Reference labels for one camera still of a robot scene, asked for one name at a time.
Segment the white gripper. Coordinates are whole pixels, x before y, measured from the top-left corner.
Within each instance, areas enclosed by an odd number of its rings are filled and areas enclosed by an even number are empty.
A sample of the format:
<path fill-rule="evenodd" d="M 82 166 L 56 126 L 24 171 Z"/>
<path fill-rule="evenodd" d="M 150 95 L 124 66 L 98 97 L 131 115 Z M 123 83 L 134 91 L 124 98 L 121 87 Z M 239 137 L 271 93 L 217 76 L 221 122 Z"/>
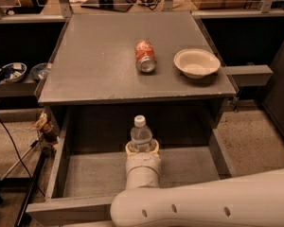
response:
<path fill-rule="evenodd" d="M 132 142 L 128 142 L 125 146 L 125 151 L 128 156 L 126 162 L 126 174 L 136 168 L 145 167 L 153 170 L 157 175 L 161 172 L 161 159 L 157 153 L 159 151 L 159 143 L 156 139 L 151 140 L 151 153 L 139 152 L 133 147 Z"/>

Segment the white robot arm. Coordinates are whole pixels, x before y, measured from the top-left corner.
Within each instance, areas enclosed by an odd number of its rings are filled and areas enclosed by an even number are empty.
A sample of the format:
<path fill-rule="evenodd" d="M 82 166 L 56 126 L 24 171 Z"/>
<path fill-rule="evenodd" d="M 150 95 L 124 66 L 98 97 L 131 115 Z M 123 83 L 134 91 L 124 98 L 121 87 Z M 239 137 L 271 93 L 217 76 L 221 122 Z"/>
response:
<path fill-rule="evenodd" d="M 115 227 L 284 227 L 284 168 L 161 188 L 159 147 L 125 150 L 126 188 L 110 208 Z"/>

